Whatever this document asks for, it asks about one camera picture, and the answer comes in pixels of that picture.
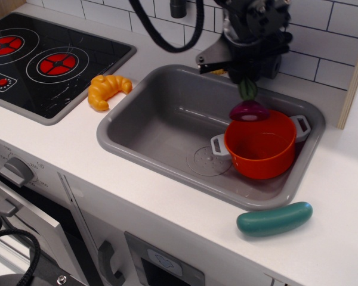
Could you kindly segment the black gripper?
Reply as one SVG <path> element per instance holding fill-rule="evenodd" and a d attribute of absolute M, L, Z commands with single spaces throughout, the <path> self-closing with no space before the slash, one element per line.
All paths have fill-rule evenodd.
<path fill-rule="evenodd" d="M 261 60 L 289 51 L 290 1 L 217 1 L 223 9 L 220 38 L 196 57 L 200 73 L 224 69 L 233 83 L 261 77 Z"/>

